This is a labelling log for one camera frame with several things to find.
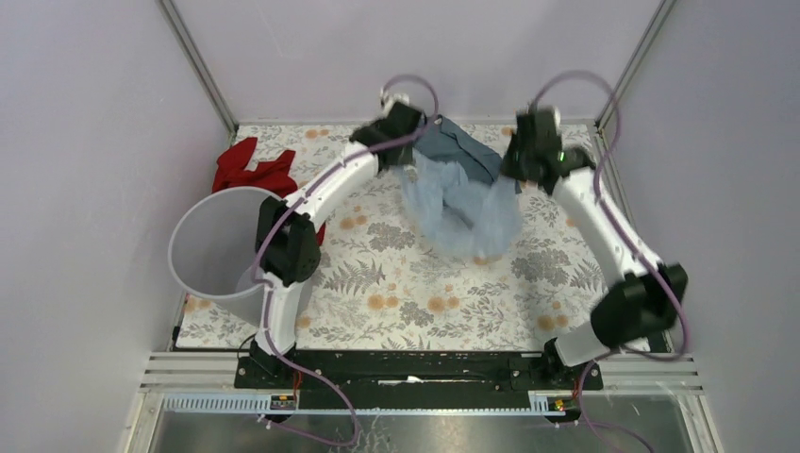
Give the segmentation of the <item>teal blue cloth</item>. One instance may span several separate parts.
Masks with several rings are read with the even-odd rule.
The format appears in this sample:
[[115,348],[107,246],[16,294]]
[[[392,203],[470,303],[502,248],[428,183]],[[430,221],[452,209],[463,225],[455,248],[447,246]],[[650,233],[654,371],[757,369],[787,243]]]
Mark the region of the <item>teal blue cloth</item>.
[[500,175],[500,154],[444,116],[429,122],[413,151],[415,166],[405,181],[425,191],[485,193],[499,186],[521,192],[517,182]]

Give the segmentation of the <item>grey plastic trash bin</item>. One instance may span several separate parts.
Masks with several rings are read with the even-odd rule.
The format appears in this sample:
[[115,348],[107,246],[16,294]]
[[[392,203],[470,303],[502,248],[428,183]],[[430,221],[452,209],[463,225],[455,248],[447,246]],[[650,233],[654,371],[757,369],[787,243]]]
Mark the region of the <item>grey plastic trash bin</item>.
[[273,193],[239,187],[214,193],[192,207],[170,241],[175,279],[192,295],[222,305],[258,326],[263,292],[240,281],[256,255],[260,203]]

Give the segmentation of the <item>red cloth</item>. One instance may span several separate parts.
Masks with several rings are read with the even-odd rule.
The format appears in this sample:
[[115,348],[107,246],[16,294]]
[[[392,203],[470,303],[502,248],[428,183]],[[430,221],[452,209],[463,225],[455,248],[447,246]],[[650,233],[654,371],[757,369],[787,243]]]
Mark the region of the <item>red cloth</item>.
[[257,187],[284,197],[299,189],[297,182],[290,176],[295,151],[285,149],[275,159],[257,161],[252,165],[251,160],[255,156],[257,145],[256,137],[248,137],[232,145],[218,157],[212,193],[236,187]]

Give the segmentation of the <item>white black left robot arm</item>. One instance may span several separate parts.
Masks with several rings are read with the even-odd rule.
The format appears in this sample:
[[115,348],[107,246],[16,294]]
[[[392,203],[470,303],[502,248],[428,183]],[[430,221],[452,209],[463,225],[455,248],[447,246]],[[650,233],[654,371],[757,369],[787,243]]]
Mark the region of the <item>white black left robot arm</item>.
[[427,125],[425,114],[391,101],[381,116],[352,131],[341,153],[317,176],[285,197],[258,208],[253,262],[240,281],[263,292],[252,347],[257,376],[272,388],[292,378],[293,323],[308,281],[321,261],[317,232],[345,199],[380,173],[413,162],[412,147]]

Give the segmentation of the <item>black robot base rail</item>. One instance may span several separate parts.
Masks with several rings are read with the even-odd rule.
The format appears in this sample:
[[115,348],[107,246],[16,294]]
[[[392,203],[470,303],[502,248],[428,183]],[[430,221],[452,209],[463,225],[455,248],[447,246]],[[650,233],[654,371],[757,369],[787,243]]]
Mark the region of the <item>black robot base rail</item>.
[[517,410],[531,391],[599,391],[599,367],[564,367],[544,353],[293,348],[285,377],[269,377],[251,346],[238,359],[237,389],[286,390],[302,410]]

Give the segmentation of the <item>light blue plastic trash bag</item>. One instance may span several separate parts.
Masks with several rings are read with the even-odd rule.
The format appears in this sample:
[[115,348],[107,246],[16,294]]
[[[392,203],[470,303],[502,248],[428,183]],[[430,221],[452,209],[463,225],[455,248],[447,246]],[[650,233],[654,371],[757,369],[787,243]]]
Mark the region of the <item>light blue plastic trash bag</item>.
[[469,178],[454,162],[419,152],[396,169],[407,217],[439,253],[453,258],[496,258],[508,252],[523,227],[517,182]]

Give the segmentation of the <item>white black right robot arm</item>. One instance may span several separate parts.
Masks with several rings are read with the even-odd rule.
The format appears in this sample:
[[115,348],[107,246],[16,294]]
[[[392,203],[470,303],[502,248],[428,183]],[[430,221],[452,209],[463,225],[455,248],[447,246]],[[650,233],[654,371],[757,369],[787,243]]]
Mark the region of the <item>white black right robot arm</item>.
[[536,184],[560,205],[594,254],[608,289],[589,321],[545,347],[542,379],[556,389],[577,378],[578,365],[674,327],[688,284],[683,267],[662,261],[606,199],[599,171],[589,150],[563,142],[556,109],[517,113],[502,175]]

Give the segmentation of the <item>floral patterned table mat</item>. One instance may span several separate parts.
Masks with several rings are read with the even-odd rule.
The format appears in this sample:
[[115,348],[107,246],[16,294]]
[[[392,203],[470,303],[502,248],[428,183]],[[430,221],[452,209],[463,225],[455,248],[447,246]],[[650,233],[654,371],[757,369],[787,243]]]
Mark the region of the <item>floral patterned table mat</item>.
[[575,222],[526,185],[525,221],[499,258],[437,254],[384,175],[330,217],[312,293],[296,320],[309,349],[539,349],[589,317],[605,280]]

